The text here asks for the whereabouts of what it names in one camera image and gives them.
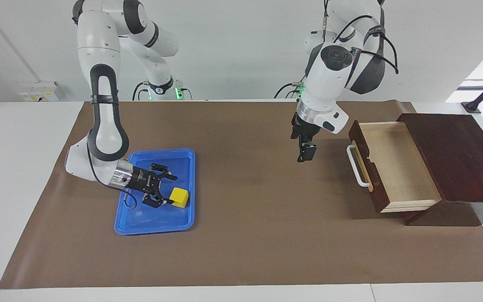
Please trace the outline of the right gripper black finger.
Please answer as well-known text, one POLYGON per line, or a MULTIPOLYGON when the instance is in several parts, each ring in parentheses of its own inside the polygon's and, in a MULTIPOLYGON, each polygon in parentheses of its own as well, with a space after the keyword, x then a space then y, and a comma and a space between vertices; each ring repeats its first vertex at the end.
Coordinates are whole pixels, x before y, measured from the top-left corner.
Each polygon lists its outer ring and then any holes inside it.
POLYGON ((170 173, 167 166, 163 166, 161 164, 153 163, 150 166, 151 173, 154 174, 154 178, 161 180, 161 179, 168 179, 168 180, 177 180, 178 177, 174 176, 170 173))
POLYGON ((173 203, 173 200, 163 197, 163 195, 159 191, 143 193, 142 204, 148 205, 152 208, 159 208, 161 205, 173 203))

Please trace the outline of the yellow cube block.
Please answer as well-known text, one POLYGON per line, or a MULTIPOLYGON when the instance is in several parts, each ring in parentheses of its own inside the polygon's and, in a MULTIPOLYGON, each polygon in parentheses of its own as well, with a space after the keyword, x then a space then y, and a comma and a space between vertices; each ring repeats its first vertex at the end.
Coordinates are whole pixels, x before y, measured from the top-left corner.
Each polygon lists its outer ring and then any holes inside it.
POLYGON ((170 205, 176 208, 186 208, 189 201, 190 193, 186 189, 174 187, 169 196, 170 205))

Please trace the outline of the wooden drawer with white handle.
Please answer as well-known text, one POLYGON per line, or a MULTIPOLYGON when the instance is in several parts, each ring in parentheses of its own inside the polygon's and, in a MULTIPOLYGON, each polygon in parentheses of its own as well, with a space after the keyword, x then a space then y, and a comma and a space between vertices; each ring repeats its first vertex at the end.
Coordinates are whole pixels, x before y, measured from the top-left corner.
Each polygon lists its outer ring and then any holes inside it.
POLYGON ((424 211, 442 201, 404 122, 353 122, 351 168, 379 213, 424 211))

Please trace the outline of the blue plastic tray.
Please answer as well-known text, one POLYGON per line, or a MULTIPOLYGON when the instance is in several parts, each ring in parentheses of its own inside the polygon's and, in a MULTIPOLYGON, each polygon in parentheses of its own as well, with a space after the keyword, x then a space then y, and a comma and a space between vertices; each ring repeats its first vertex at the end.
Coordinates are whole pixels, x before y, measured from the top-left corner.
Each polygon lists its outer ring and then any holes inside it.
POLYGON ((157 163, 166 166, 176 181, 163 179, 160 185, 161 194, 168 198, 175 187, 185 189, 189 199, 184 208, 174 205, 161 205, 159 208, 142 204, 144 194, 136 190, 130 192, 138 199, 135 201, 125 194, 119 194, 114 229, 121 235, 151 234, 161 232, 177 232, 189 229, 195 221, 195 163, 196 155, 192 149, 179 148, 155 151, 136 151, 129 155, 128 160, 133 166, 149 169, 150 165, 157 163))

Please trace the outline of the brown table mat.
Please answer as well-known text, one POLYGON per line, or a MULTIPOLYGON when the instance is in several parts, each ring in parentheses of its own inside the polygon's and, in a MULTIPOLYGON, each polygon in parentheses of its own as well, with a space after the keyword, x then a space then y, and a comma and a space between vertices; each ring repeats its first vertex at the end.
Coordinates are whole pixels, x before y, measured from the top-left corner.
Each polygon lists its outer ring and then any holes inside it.
POLYGON ((119 193, 65 171, 92 127, 82 106, 0 289, 483 281, 483 228, 405 226, 374 210, 346 155, 348 129, 298 163, 294 102, 121 102, 129 153, 191 148, 188 231, 114 230, 119 193))

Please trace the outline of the dark wooden cabinet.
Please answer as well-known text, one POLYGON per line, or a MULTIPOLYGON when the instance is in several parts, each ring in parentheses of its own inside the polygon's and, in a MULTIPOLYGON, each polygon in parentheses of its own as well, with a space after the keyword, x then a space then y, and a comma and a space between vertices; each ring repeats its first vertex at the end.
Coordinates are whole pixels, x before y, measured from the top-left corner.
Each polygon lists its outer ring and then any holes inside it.
POLYGON ((427 210, 403 214, 408 226, 483 224, 483 130, 471 115, 399 117, 410 132, 441 196, 427 210))

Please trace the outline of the white wall outlet box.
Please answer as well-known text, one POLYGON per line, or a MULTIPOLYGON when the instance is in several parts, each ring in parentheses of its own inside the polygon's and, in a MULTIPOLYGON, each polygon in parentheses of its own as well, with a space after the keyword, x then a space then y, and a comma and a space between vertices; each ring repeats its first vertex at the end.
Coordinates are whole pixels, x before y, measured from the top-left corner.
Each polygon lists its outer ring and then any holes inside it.
POLYGON ((18 95, 23 102, 58 102, 64 96, 55 81, 18 82, 18 95))

